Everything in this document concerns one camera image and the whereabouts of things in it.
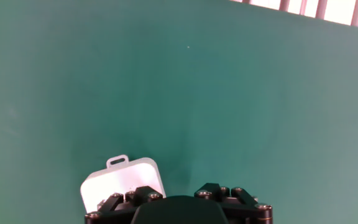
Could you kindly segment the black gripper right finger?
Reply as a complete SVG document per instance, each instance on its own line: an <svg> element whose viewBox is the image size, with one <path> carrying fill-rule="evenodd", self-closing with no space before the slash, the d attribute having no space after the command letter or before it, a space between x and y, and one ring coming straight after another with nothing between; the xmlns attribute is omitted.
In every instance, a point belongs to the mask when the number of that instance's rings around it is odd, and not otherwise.
<svg viewBox="0 0 358 224"><path fill-rule="evenodd" d="M272 206L259 202L242 187L206 183L194 193L194 198L213 202L218 208L216 214L228 223L273 223Z"/></svg>

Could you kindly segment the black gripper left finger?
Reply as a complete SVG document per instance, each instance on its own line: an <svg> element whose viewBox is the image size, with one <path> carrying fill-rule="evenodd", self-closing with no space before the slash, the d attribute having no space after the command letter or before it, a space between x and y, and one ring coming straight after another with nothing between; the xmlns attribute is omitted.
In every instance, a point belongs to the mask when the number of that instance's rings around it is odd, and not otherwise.
<svg viewBox="0 0 358 224"><path fill-rule="evenodd" d="M141 205L160 199L163 194L148 185L124 194L113 193L96 211L85 215L85 224L130 223Z"/></svg>

